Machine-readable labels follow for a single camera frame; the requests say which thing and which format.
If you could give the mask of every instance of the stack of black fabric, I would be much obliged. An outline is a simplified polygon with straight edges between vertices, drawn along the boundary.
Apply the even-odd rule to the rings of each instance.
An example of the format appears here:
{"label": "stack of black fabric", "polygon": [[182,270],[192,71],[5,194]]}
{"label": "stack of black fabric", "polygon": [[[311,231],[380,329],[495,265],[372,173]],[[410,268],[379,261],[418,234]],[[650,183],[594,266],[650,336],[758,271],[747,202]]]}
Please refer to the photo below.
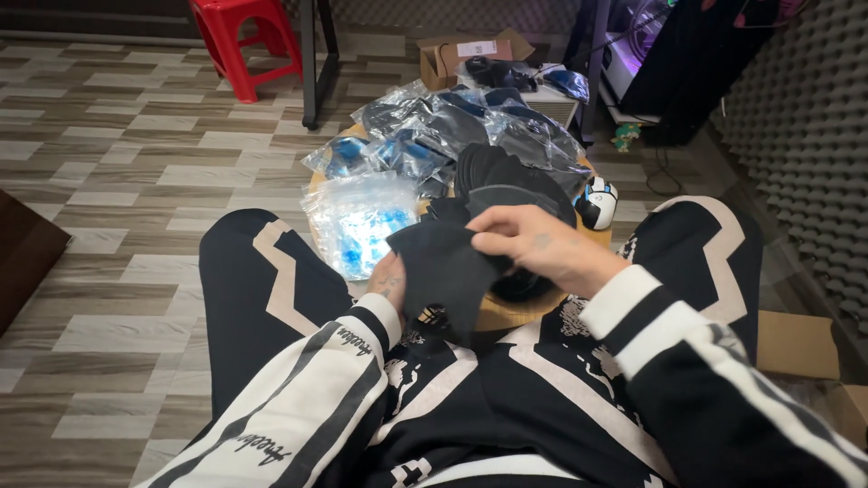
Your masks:
{"label": "stack of black fabric", "polygon": [[554,287],[523,268],[504,276],[513,267],[509,259],[472,248],[473,232],[464,226],[495,205],[537,205],[573,228],[576,224],[567,194],[547,172],[526,168],[503,148],[470,144],[457,160],[455,197],[432,200],[421,222],[387,239],[407,272],[404,314],[415,318],[436,305],[436,314],[445,315],[450,336],[459,344],[469,340],[479,302],[489,290],[503,300],[522,302]]}

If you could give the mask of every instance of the white device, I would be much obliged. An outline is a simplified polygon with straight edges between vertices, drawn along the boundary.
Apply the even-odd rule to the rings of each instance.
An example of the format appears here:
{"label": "white device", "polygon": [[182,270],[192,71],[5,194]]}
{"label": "white device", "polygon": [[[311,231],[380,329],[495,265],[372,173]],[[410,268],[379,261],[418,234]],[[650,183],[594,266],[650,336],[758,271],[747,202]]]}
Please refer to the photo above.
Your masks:
{"label": "white device", "polygon": [[528,104],[528,107],[567,128],[569,127],[569,123],[573,121],[575,110],[579,107],[579,101],[546,86],[542,81],[544,73],[565,69],[562,64],[545,63],[540,68],[541,74],[537,77],[539,91],[536,93],[522,93],[522,100]]}
{"label": "white device", "polygon": [[[611,41],[615,38],[615,34],[606,33],[606,40]],[[602,75],[606,76],[609,86],[614,91],[613,95],[620,101],[627,89],[630,88],[630,83],[636,78],[636,73],[639,72],[641,63],[633,55],[630,49],[630,43],[626,37],[611,43],[606,46],[602,55]]]}
{"label": "white device", "polygon": [[582,225],[603,230],[612,225],[618,207],[618,190],[600,176],[592,176],[584,191],[573,200],[575,211],[582,217]]}

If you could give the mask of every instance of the red plastic stool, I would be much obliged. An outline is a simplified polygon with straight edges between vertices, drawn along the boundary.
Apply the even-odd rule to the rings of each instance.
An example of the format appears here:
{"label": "red plastic stool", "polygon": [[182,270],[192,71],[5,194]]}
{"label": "red plastic stool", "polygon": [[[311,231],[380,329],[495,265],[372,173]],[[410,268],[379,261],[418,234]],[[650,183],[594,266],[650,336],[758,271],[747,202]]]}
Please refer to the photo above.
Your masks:
{"label": "red plastic stool", "polygon": [[[257,101],[253,87],[258,84],[292,73],[302,76],[299,44],[279,0],[189,1],[214,67],[229,80],[242,103]],[[259,32],[239,41],[238,29],[250,17],[254,18]],[[240,48],[256,43],[264,43],[274,56],[283,56],[288,51],[293,63],[250,76]]]}

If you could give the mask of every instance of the black and white jacket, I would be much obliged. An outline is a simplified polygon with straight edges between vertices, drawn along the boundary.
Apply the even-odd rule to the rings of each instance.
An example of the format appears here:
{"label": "black and white jacket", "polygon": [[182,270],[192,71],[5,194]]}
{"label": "black and white jacket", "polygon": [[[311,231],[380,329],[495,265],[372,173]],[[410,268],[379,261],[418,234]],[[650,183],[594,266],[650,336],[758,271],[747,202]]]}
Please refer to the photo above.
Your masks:
{"label": "black and white jacket", "polygon": [[[576,353],[568,336],[581,335],[562,326],[551,339],[537,322],[490,360],[443,348],[448,364],[408,393],[427,366],[406,367],[400,390],[391,382],[387,354],[413,345],[396,347],[398,316],[369,293],[273,358],[207,435],[139,486],[868,485],[862,452],[750,367],[729,327],[641,266],[579,318],[594,356],[614,357],[608,377]],[[574,382],[586,370],[593,388]]]}

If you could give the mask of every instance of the gaming mouse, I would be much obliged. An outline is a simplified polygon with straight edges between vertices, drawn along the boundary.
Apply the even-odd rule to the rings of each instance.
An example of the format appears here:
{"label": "gaming mouse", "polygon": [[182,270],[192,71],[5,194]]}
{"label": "gaming mouse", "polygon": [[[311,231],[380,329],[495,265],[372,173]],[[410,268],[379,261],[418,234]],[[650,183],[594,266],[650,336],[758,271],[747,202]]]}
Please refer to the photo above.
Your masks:
{"label": "gaming mouse", "polygon": [[584,191],[573,200],[582,224],[592,230],[603,230],[612,225],[618,206],[618,190],[600,176],[591,176]]}

